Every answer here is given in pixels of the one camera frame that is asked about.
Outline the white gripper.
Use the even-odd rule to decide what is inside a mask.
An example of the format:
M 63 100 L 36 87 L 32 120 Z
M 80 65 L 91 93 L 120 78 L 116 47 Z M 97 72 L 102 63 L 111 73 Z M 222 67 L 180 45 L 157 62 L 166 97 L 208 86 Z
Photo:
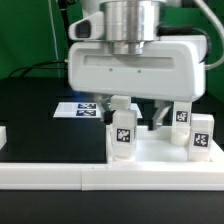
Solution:
M 74 24 L 68 34 L 74 44 L 68 54 L 68 81 L 75 91 L 96 93 L 101 120 L 113 122 L 108 95 L 154 99 L 156 112 L 148 130 L 163 125 L 173 103 L 194 102 L 205 92 L 206 37 L 161 36 L 140 45 L 138 54 L 112 51 L 103 39 L 104 16 L 96 12 Z

